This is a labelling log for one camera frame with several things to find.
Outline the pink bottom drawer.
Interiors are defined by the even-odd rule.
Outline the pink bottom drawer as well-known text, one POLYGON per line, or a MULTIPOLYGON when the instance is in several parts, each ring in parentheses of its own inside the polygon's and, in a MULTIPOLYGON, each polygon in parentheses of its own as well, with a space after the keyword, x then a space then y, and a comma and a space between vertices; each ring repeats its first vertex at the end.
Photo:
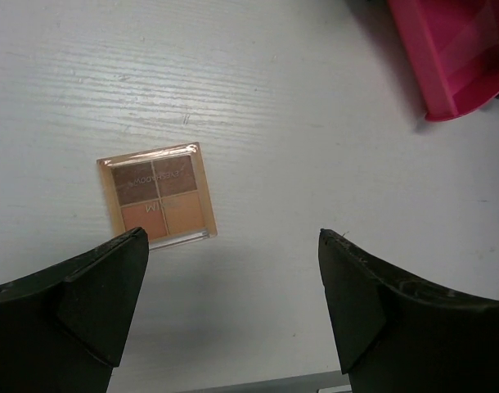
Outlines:
POLYGON ((499 0, 388 4, 428 121, 462 117, 499 96, 499 0))

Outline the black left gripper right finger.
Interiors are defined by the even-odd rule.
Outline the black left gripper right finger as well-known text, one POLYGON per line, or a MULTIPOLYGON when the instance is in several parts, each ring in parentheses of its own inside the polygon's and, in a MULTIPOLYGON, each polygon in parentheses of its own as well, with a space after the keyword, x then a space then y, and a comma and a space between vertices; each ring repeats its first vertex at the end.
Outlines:
POLYGON ((330 230, 318 261, 355 392, 499 392, 499 300, 440 286, 330 230))

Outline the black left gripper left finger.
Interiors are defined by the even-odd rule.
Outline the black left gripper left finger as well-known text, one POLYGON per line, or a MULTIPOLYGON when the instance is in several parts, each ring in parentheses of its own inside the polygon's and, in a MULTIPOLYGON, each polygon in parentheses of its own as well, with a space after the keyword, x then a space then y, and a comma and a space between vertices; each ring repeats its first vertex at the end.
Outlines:
POLYGON ((148 263, 134 228, 0 285, 0 392, 105 392, 148 263))

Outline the four-colour eyeshadow palette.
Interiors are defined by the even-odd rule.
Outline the four-colour eyeshadow palette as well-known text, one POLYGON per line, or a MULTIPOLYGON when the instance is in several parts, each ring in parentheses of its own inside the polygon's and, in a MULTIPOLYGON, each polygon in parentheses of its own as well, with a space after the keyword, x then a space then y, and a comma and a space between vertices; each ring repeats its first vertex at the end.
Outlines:
POLYGON ((97 161, 115 235, 143 228, 151 249, 218 234, 197 142, 97 161))

